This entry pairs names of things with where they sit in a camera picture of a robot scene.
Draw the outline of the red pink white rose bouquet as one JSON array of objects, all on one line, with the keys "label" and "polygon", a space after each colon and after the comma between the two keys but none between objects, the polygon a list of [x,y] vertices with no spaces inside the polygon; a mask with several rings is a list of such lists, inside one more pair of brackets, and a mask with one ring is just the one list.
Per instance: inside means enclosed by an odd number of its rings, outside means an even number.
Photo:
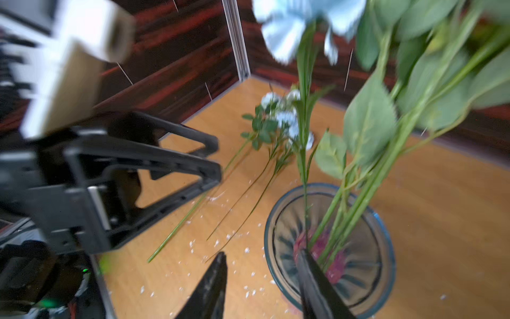
[{"label": "red pink white rose bouquet", "polygon": [[413,151],[421,130],[430,142],[472,110],[509,102],[508,1],[370,1],[357,49],[374,71],[350,102],[341,135],[325,133],[318,168],[341,186],[309,240],[328,270],[394,163]]}]

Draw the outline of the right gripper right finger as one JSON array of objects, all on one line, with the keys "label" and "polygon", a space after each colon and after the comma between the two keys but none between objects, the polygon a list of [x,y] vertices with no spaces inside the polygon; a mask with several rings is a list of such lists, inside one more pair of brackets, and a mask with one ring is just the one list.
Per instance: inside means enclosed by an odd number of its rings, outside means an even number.
[{"label": "right gripper right finger", "polygon": [[307,250],[297,253],[296,266],[303,318],[356,319]]}]

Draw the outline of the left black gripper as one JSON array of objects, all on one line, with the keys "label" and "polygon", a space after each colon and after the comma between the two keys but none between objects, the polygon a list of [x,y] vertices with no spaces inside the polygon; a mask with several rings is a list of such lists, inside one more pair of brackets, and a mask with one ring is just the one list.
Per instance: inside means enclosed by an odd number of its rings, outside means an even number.
[{"label": "left black gripper", "polygon": [[60,253],[119,249],[217,186],[205,150],[180,152],[73,127],[36,142],[1,134],[1,217],[29,217]]}]

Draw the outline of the light blue carnation stem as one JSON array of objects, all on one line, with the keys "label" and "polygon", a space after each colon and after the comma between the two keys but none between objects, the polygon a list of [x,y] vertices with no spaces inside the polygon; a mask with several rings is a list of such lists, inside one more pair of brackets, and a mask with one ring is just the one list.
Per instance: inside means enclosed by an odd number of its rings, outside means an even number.
[{"label": "light blue carnation stem", "polygon": [[[248,142],[247,139],[243,136],[244,133],[251,133],[253,132],[254,128],[259,128],[261,125],[265,124],[268,120],[275,120],[277,122],[276,127],[280,128],[282,126],[283,122],[287,122],[289,124],[295,124],[297,123],[297,113],[295,111],[273,111],[269,114],[264,114],[262,111],[258,110],[256,111],[255,115],[252,114],[244,114],[243,118],[245,120],[250,120],[252,124],[252,130],[249,132],[242,132],[241,137],[245,139],[245,143],[241,146],[239,149],[240,151],[243,151],[246,146],[250,146],[252,150],[259,151],[263,146],[267,146],[267,143],[263,143],[263,145],[260,147],[259,150],[255,150],[252,148],[252,143]],[[231,211],[237,206],[238,202],[245,197],[245,195],[252,189],[252,187],[259,181],[259,179],[262,176],[259,176],[259,174],[256,176],[254,180],[249,181],[248,187],[244,192],[240,195],[240,197],[232,204],[230,209],[225,213],[225,215],[222,217],[222,219],[217,223],[217,227],[219,227],[222,222],[228,217],[228,215],[231,213]]]},{"label": "light blue carnation stem", "polygon": [[252,12],[261,24],[264,43],[274,60],[282,65],[296,62],[299,100],[292,106],[297,115],[297,136],[293,150],[303,190],[308,190],[309,166],[307,155],[310,122],[316,102],[331,89],[312,92],[312,74],[319,53],[314,37],[319,27],[325,27],[324,55],[329,64],[338,60],[334,37],[350,41],[355,36],[365,13],[366,1],[253,1]]},{"label": "light blue carnation stem", "polygon": [[246,216],[246,220],[255,212],[272,182],[292,161],[296,160],[297,162],[301,181],[303,183],[308,181],[309,163],[305,163],[308,159],[306,153],[313,145],[309,142],[311,134],[309,124],[283,122],[280,128],[277,128],[276,125],[275,120],[268,120],[259,128],[254,128],[253,132],[243,134],[246,140],[252,143],[252,148],[255,150],[259,150],[263,143],[268,144],[268,161],[259,176],[263,176],[270,166],[274,166],[268,183],[250,213]]}]

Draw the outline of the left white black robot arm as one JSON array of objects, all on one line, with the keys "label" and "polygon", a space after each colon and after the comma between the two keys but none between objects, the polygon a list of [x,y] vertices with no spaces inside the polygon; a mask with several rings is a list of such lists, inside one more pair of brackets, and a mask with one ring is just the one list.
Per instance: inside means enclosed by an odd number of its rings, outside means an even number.
[{"label": "left white black robot arm", "polygon": [[94,113],[105,62],[130,53],[134,18],[113,1],[1,2],[1,314],[62,308],[89,255],[119,249],[217,186],[214,136],[135,111]]}]

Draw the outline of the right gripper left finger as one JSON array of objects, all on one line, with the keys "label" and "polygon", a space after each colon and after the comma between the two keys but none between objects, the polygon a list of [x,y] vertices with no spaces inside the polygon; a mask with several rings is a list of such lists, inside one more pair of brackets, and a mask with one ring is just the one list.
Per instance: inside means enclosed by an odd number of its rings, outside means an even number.
[{"label": "right gripper left finger", "polygon": [[222,319],[228,279],[227,256],[216,255],[176,319]]}]

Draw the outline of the blue white flower spray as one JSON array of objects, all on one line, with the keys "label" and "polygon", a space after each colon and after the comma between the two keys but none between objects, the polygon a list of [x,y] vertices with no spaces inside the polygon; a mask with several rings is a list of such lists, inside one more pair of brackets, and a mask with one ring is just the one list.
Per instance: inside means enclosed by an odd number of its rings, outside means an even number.
[{"label": "blue white flower spray", "polygon": [[274,175],[276,176],[286,166],[292,155],[290,143],[297,135],[297,111],[294,101],[300,100],[300,93],[293,90],[286,97],[274,93],[266,94],[261,103],[255,108],[255,114],[244,114],[242,118],[251,121],[252,130],[243,132],[241,136],[245,142],[223,169],[223,174],[234,170],[235,161],[239,158],[247,146],[259,151],[263,146],[268,146],[268,161],[265,168],[275,163]]}]

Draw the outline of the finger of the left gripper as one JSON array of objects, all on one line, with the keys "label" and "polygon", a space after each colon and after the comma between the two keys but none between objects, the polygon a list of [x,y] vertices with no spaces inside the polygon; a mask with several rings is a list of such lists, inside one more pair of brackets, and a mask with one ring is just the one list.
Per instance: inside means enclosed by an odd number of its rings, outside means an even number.
[{"label": "finger of the left gripper", "polygon": [[[219,150],[217,137],[186,125],[169,122],[143,112],[109,112],[108,135],[113,141],[107,147],[112,160],[107,172],[137,174],[146,170],[151,179],[161,179],[179,173],[196,175],[201,179],[219,179],[219,164],[208,156]],[[160,146],[163,135],[200,144],[184,152]]]}]

